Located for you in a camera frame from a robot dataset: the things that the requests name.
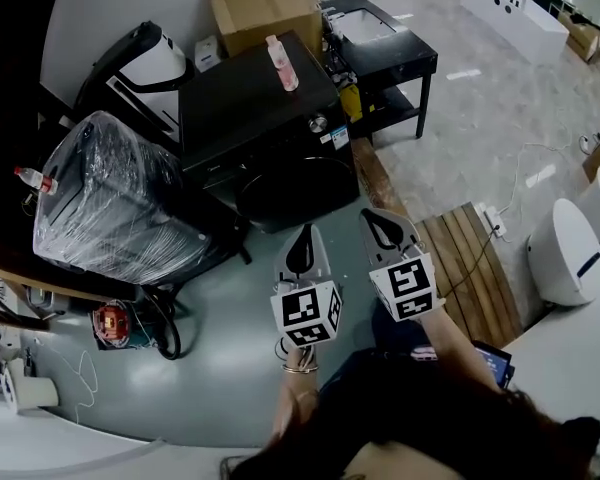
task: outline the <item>white tub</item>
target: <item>white tub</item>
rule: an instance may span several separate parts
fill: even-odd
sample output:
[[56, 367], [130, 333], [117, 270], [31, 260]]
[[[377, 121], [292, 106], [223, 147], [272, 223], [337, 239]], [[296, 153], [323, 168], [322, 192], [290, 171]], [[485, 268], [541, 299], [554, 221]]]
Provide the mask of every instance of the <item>white tub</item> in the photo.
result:
[[461, 4], [532, 64], [554, 63], [569, 37], [569, 31], [532, 0], [461, 0]]

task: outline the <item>gray floor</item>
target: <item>gray floor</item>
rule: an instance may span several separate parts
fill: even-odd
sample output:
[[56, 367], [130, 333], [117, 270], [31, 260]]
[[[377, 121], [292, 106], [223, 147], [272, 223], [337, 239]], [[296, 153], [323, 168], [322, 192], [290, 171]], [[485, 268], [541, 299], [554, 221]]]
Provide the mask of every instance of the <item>gray floor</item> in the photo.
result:
[[[505, 206], [517, 155], [525, 142], [561, 147], [580, 134], [600, 131], [600, 63], [587, 66], [569, 49], [552, 67], [530, 66], [487, 25], [464, 11], [459, 0], [372, 0], [405, 18], [439, 55], [425, 133], [413, 140], [415, 121], [375, 137], [378, 154], [414, 219], [440, 214], [466, 201]], [[473, 78], [446, 75], [479, 69]], [[403, 89], [417, 101], [419, 86]], [[572, 197], [586, 184], [577, 144], [563, 153], [534, 148], [521, 158], [520, 186], [504, 214], [507, 238], [496, 243], [521, 316], [529, 322], [540, 305], [531, 286], [522, 244], [555, 199]], [[556, 174], [528, 189], [525, 180], [554, 164]], [[321, 352], [324, 378], [355, 348], [369, 345], [367, 325], [373, 293], [356, 232], [354, 205], [321, 226], [335, 271], [344, 285], [345, 313], [337, 342]], [[275, 327], [268, 305], [273, 255], [285, 234], [253, 235], [255, 262], [241, 268], [233, 259], [186, 286], [180, 302], [189, 316], [179, 320], [187, 357], [163, 360], [156, 351], [99, 353], [85, 318], [54, 324], [43, 337], [77, 367], [89, 350], [98, 371], [93, 408], [81, 422], [115, 433], [177, 444], [262, 444], [271, 425], [279, 377], [273, 355]], [[58, 412], [74, 419], [74, 405], [89, 403], [79, 379], [48, 347], [35, 347], [42, 374], [57, 383]], [[88, 366], [83, 368], [90, 380]]]
[[[467, 201], [500, 209], [508, 204], [518, 152], [526, 142], [511, 208], [503, 214], [513, 242], [496, 241], [524, 324], [541, 310], [526, 263], [524, 243], [560, 197], [587, 185], [580, 135], [600, 132], [600, 62], [585, 64], [568, 47], [554, 66], [533, 67], [460, 0], [371, 0], [402, 19], [439, 54], [424, 135], [414, 140], [415, 120], [375, 135], [378, 155], [411, 217], [440, 215]], [[478, 69], [473, 78], [451, 73]], [[402, 87], [419, 100], [419, 83]], [[525, 181], [553, 164], [556, 174], [533, 188]]]
[[[355, 350], [373, 345], [369, 319], [375, 291], [358, 231], [360, 198], [316, 221], [329, 255], [334, 280], [343, 289], [338, 339], [318, 347], [320, 382]], [[79, 408], [80, 422], [144, 439], [161, 437], [195, 446], [261, 446], [269, 438], [282, 371], [274, 354], [280, 338], [269, 298], [273, 261], [291, 231], [252, 232], [246, 242], [253, 263], [232, 258], [188, 283], [178, 297], [184, 313], [177, 321], [188, 354], [174, 362], [156, 350], [100, 352], [89, 319], [71, 316], [54, 322], [57, 334], [32, 344], [39, 375], [57, 384], [61, 407], [54, 412], [75, 421], [76, 403], [90, 403], [79, 378], [49, 347], [78, 368], [83, 349], [93, 357], [99, 389], [93, 408]], [[31, 344], [31, 335], [24, 340]], [[85, 380], [93, 386], [88, 361]]]

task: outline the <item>sticker label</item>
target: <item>sticker label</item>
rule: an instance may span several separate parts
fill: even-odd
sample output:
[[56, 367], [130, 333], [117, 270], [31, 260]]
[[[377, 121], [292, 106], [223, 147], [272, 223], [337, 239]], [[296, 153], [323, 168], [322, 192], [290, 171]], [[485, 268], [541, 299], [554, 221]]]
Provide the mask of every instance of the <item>sticker label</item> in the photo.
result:
[[349, 142], [349, 132], [347, 131], [347, 127], [343, 126], [342, 128], [338, 128], [336, 131], [332, 132], [331, 138], [336, 150], [346, 145]]

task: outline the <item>bracelet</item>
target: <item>bracelet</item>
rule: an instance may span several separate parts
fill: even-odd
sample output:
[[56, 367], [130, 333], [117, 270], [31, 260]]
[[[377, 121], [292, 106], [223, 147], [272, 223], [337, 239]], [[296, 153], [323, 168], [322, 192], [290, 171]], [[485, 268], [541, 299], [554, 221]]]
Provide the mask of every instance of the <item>bracelet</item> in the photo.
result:
[[287, 366], [286, 364], [282, 365], [282, 369], [285, 372], [289, 372], [289, 373], [302, 373], [302, 374], [307, 374], [307, 373], [311, 373], [311, 372], [315, 372], [318, 368], [320, 368], [318, 365], [315, 365], [311, 368], [307, 368], [306, 370], [300, 370], [298, 368], [291, 368], [290, 366]]

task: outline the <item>black side table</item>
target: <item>black side table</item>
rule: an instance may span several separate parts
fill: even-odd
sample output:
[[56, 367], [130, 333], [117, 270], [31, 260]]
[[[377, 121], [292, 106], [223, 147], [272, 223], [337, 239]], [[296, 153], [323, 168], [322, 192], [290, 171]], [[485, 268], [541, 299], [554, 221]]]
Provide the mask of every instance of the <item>black side table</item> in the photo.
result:
[[[366, 11], [382, 24], [393, 29], [393, 33], [356, 43], [346, 36], [340, 40], [327, 38], [342, 63], [358, 78], [362, 119], [349, 125], [352, 138], [368, 137], [375, 131], [418, 117], [416, 137], [422, 137], [429, 103], [431, 75], [438, 66], [438, 54], [422, 39], [392, 16], [368, 0], [329, 0], [323, 2], [327, 15], [350, 14]], [[358, 17], [363, 26], [366, 14]], [[420, 107], [415, 108], [396, 86], [403, 82], [422, 78]]]

